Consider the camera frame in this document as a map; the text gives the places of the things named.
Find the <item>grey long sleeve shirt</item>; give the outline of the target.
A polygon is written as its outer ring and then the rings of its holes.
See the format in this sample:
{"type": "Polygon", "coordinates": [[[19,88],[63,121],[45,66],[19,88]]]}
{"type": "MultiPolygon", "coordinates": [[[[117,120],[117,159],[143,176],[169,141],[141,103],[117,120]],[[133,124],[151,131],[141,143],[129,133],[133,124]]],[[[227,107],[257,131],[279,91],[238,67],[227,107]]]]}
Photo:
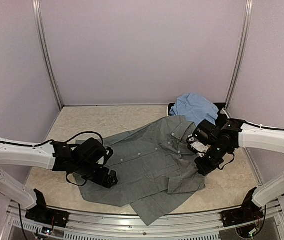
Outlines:
{"type": "Polygon", "coordinates": [[[171,213],[205,187],[196,156],[186,144],[194,129],[183,116],[168,116],[107,137],[104,144],[114,154],[106,167],[116,172],[118,182],[104,188],[75,174],[82,198],[115,207],[130,205],[146,225],[171,213]]]}

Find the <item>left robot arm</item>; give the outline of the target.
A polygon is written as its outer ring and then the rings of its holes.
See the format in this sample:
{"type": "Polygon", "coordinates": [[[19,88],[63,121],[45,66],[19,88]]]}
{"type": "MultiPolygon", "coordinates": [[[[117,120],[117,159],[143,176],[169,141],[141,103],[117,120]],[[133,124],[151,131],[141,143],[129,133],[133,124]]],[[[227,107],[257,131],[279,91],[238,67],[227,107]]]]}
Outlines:
{"type": "MultiPolygon", "coordinates": [[[[113,150],[103,146],[103,138],[89,138],[83,143],[71,144],[47,140],[42,143],[8,141],[0,138],[0,166],[35,167],[52,172],[80,175],[84,182],[93,182],[104,188],[117,184],[116,172],[105,167],[113,150]]],[[[52,217],[43,194],[29,189],[0,169],[0,193],[23,206],[45,223],[52,217]]]]}

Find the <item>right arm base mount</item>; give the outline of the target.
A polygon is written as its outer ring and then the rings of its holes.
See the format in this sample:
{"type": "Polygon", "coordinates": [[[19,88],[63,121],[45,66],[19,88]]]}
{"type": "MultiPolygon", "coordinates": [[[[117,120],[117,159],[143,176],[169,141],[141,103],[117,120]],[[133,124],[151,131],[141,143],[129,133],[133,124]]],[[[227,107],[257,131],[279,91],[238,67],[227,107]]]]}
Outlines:
{"type": "Polygon", "coordinates": [[[264,217],[260,208],[239,207],[221,212],[223,227],[245,224],[264,217]]]}

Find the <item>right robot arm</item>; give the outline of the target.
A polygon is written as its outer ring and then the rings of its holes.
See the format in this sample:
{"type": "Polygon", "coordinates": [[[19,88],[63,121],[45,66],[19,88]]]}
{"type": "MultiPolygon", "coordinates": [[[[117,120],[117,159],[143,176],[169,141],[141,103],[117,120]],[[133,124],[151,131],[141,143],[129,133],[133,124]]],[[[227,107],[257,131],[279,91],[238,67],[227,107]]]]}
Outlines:
{"type": "MultiPolygon", "coordinates": [[[[284,128],[257,125],[234,118],[227,119],[222,127],[218,127],[204,120],[187,139],[187,144],[199,153],[194,162],[199,174],[206,176],[216,169],[220,170],[224,155],[231,155],[239,148],[284,154],[284,128]]],[[[268,202],[282,195],[284,172],[250,190],[237,211],[237,217],[242,222],[248,222],[268,202]]]]}

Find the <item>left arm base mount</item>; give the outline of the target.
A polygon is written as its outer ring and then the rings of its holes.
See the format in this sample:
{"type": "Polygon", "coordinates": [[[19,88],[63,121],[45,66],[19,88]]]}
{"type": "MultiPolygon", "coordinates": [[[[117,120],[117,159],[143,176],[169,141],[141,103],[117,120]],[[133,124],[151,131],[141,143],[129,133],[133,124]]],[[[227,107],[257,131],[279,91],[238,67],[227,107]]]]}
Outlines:
{"type": "Polygon", "coordinates": [[[69,219],[70,213],[67,211],[52,209],[52,208],[40,208],[33,207],[26,211],[25,217],[29,220],[50,225],[52,227],[65,228],[69,219]]]}

